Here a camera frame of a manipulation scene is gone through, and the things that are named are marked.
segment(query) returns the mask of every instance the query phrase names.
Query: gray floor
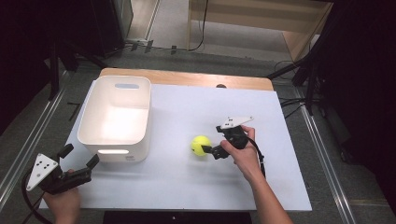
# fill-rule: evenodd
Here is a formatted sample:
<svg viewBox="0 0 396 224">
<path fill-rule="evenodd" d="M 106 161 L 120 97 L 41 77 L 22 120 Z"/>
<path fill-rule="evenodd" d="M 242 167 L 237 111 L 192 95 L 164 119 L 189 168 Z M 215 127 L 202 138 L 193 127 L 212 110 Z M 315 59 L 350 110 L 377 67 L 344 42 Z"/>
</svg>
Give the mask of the gray floor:
<svg viewBox="0 0 396 224">
<path fill-rule="evenodd" d="M 165 3 L 173 4 L 173 6 L 184 6 L 183 4 L 185 4 L 185 2 L 186 1 L 162 0 L 160 7 L 170 6 Z M 185 43 L 185 41 L 181 36 L 184 35 L 177 33 L 174 35 L 174 32 L 165 34 L 164 30 L 166 29 L 163 25 L 160 25 L 158 21 L 166 21 L 167 23 L 169 23 L 169 21 L 161 19 L 161 13 L 163 16 L 169 16 L 169 14 L 159 10 L 150 36 L 154 39 L 154 44 L 157 44 L 158 47 L 167 47 L 166 45 L 178 45 L 182 47 L 182 42 Z M 175 55 L 171 55 L 168 50 L 152 49 L 150 53 L 144 53 L 144 49 L 142 48 L 136 51 L 129 51 L 126 49 L 106 59 L 105 62 L 112 67 L 119 68 L 147 68 L 230 76 L 264 77 L 274 71 L 277 62 L 290 59 L 288 54 L 285 54 L 283 39 L 278 35 L 277 31 L 258 31 L 266 32 L 268 36 L 272 36 L 271 38 L 268 37 L 268 39 L 272 39 L 274 42 L 270 42 L 271 44 L 266 47 L 262 46 L 264 50 L 258 53 L 257 51 L 249 50 L 253 49 L 253 47 L 245 45 L 249 43 L 248 41 L 235 42 L 234 38 L 222 37 L 223 45 L 218 45 L 216 47 L 216 42 L 219 41 L 217 40 L 215 32 L 218 29 L 210 28 L 210 25 L 206 28 L 208 31 L 207 34 L 211 37 L 205 39 L 208 42 L 206 42 L 205 49 L 202 53 L 180 51 Z M 223 26 L 221 32 L 232 33 L 238 29 L 241 29 L 241 27 Z M 245 29 L 247 28 L 242 29 L 242 33 L 248 33 L 252 38 L 254 38 L 254 34 L 257 34 L 252 30 L 246 32 Z M 51 155 L 58 151 L 66 141 L 75 119 L 73 118 L 70 120 L 75 107 L 68 103 L 82 103 L 92 81 L 96 79 L 100 73 L 100 70 L 90 62 L 81 61 L 80 64 L 81 66 L 75 74 L 68 73 L 68 75 L 70 75 L 70 80 L 65 86 L 64 96 L 60 100 L 47 128 L 40 136 L 39 141 L 32 151 L 32 155 L 36 155 L 38 152 Z M 287 64 L 287 62 L 278 64 L 276 69 Z M 289 81 L 289 78 L 292 76 L 293 73 L 290 72 L 282 76 L 283 78 L 279 77 L 273 81 L 279 97 L 296 97 L 295 88 Z M 48 103 L 47 97 L 49 92 L 50 87 L 48 86 L 18 115 L 1 136 L 0 153 L 2 157 L 0 158 L 0 179 L 5 179 L 12 162 L 18 156 L 21 149 L 24 148 L 23 145 L 26 139 Z M 285 115 L 289 114 L 296 106 L 297 105 L 291 105 L 285 107 Z M 314 108 L 314 115 L 314 120 L 318 126 L 320 136 L 322 137 L 332 161 L 332 166 L 338 175 L 341 186 L 351 205 L 356 223 L 396 223 L 396 218 L 384 201 L 384 197 L 375 182 L 373 174 L 362 166 L 344 163 L 340 158 L 339 147 L 332 136 L 332 132 L 326 120 L 320 116 L 316 108 Z M 302 110 L 298 110 L 291 115 L 286 119 L 286 122 L 306 183 L 306 189 L 313 206 L 312 212 L 290 212 L 291 218 L 295 223 L 343 223 L 334 201 L 329 182 L 322 169 L 322 164 L 318 159 L 318 153 L 313 144 L 311 134 L 304 121 Z M 34 157 L 35 156 L 28 161 L 27 166 L 32 164 Z M 21 179 L 19 178 L 14 190 L 12 190 L 9 197 L 7 197 L 7 202 L 4 204 L 4 207 L 2 207 L 0 223 L 21 223 L 28 215 L 28 208 L 21 197 L 20 184 Z M 32 193 L 32 201 L 38 194 L 38 191 Z M 40 212 L 50 217 L 49 211 Z M 104 211 L 83 210 L 80 223 L 101 223 L 103 213 Z M 251 215 L 254 223 L 258 223 L 256 213 L 252 212 Z M 38 221 L 32 217 L 28 223 L 38 223 Z"/>
</svg>

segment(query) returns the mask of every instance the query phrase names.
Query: tennis ball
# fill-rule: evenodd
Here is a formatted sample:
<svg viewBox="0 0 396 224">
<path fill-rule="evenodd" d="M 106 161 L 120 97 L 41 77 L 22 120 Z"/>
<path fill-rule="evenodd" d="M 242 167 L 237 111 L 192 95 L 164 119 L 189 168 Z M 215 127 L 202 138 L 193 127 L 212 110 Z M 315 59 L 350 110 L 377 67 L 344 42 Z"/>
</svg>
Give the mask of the tennis ball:
<svg viewBox="0 0 396 224">
<path fill-rule="evenodd" d="M 210 140 L 206 136 L 198 135 L 198 136 L 194 137 L 194 139 L 192 139 L 191 150 L 193 153 L 195 153 L 195 155 L 197 155 L 197 156 L 206 155 L 206 153 L 202 149 L 202 146 L 211 147 Z"/>
</svg>

